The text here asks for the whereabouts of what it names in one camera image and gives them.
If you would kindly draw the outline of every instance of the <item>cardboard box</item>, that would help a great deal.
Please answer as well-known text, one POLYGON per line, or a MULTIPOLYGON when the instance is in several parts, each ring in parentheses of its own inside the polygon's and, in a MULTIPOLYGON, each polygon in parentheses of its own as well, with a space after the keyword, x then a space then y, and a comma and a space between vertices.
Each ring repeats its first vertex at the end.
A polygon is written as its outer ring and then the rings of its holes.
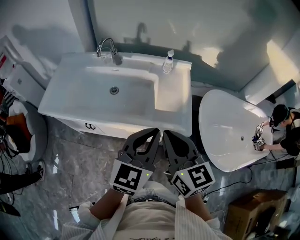
POLYGON ((286 192, 279 190, 256 190, 243 196, 229 204, 224 233, 233 240, 244 240, 254 230, 259 215, 269 207, 276 208, 269 228, 273 231, 285 204, 286 192))

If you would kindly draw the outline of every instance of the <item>soap dispenser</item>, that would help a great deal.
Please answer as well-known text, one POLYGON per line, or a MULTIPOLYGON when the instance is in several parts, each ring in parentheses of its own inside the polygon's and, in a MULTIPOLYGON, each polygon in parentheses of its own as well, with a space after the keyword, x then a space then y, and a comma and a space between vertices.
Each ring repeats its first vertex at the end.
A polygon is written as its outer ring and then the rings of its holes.
POLYGON ((165 58, 165 62, 163 65, 163 71, 164 73, 170 73, 173 69, 173 55, 174 50, 168 51, 168 56, 165 58))

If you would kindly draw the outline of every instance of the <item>white shirt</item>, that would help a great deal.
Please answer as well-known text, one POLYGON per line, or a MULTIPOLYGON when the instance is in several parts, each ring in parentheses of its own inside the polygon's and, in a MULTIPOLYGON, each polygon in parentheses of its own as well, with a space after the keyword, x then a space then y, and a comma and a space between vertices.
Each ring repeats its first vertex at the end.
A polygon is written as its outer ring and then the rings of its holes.
MULTIPOLYGON (((126 231, 128 233, 128 230, 131 230, 132 234, 137 234, 138 240, 143 240, 140 230, 147 228, 147 232, 144 232, 147 235, 145 235, 145 238, 150 239, 153 236, 151 230, 156 230, 158 231, 157 234, 160 234, 162 237, 167 235, 166 238, 170 240, 173 239, 173 231, 176 240, 231 240, 231 238, 220 231, 220 222, 217 218, 205 222, 198 215, 181 206, 179 201, 176 203, 175 218, 172 220, 171 215, 173 215, 174 210, 171 210, 173 207, 168 204, 161 202, 137 202, 126 207, 127 199, 128 196, 125 195, 113 217, 102 221, 99 221, 90 213, 90 208, 92 207, 90 202, 83 203, 78 210, 80 222, 64 224, 61 239, 113 240, 114 237, 120 237, 120 232, 118 231, 126 231), (152 214, 151 217, 148 217, 148 223, 154 223, 153 220, 161 221, 166 226, 166 232, 163 232, 164 230, 161 230, 158 224, 147 225, 147 221, 139 223, 138 220, 141 221, 141 219, 138 214, 145 213, 138 211, 140 209, 139 206, 141 207, 142 205, 150 211, 165 212, 163 216, 152 214)), ((165 238, 157 236, 153 237, 153 239, 165 238)))

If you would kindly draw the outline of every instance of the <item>black cap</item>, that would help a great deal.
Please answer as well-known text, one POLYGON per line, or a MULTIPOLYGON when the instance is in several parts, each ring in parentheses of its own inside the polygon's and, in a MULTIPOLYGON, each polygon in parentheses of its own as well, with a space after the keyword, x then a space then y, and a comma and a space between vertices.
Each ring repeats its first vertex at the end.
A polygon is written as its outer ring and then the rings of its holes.
POLYGON ((279 123, 288 119, 289 110, 285 105, 279 104, 274 108, 272 117, 274 120, 274 126, 277 127, 279 123))

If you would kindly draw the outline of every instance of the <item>sink basin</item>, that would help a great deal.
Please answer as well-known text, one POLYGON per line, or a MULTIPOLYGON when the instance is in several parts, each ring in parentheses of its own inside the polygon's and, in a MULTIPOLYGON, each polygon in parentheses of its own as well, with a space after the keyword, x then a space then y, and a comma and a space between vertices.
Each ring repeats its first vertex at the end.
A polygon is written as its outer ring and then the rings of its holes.
POLYGON ((106 59, 95 53, 63 55, 38 111, 58 119, 118 128, 156 127, 190 136, 191 63, 174 60, 172 72, 164 74, 164 58, 119 54, 123 61, 119 66, 109 55, 106 59))

